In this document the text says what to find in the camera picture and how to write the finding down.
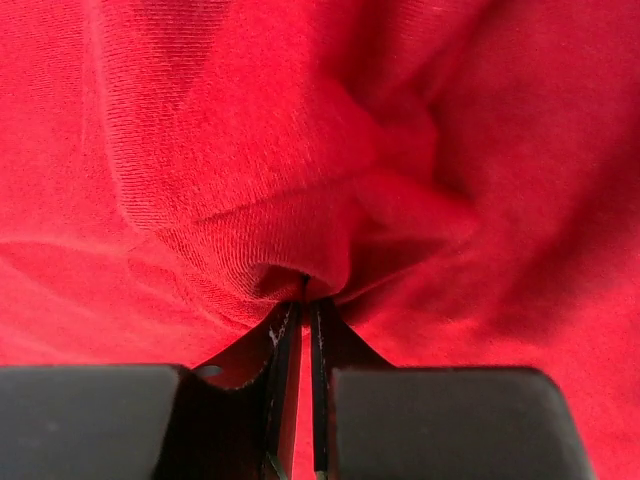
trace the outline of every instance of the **red fabric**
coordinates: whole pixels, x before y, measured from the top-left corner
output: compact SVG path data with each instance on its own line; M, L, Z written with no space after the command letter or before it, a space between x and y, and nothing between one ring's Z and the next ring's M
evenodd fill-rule
M638 25L632 0L0 1L0 363L193 365L304 272L395 363L542 368L600 478L640 478Z

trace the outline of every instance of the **wrinkled fabric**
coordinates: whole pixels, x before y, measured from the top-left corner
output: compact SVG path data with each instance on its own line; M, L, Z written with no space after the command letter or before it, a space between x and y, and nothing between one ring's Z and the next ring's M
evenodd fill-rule
M307 274L396 364L541 368L600 478L640 478L638 25L630 0L0 1L0 364L195 365Z

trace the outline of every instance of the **red cloth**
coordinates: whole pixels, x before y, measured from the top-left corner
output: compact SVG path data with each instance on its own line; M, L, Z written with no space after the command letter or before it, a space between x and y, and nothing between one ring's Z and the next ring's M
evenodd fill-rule
M0 363L193 365L304 272L395 363L542 368L600 478L640 478L639 24L0 1Z

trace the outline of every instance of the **ribbed fabric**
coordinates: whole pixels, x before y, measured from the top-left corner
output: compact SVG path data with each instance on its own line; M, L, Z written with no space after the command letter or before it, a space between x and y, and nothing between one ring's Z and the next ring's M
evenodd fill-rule
M631 0L0 1L0 363L194 365L308 274L394 363L545 370L600 478L640 478L638 25Z

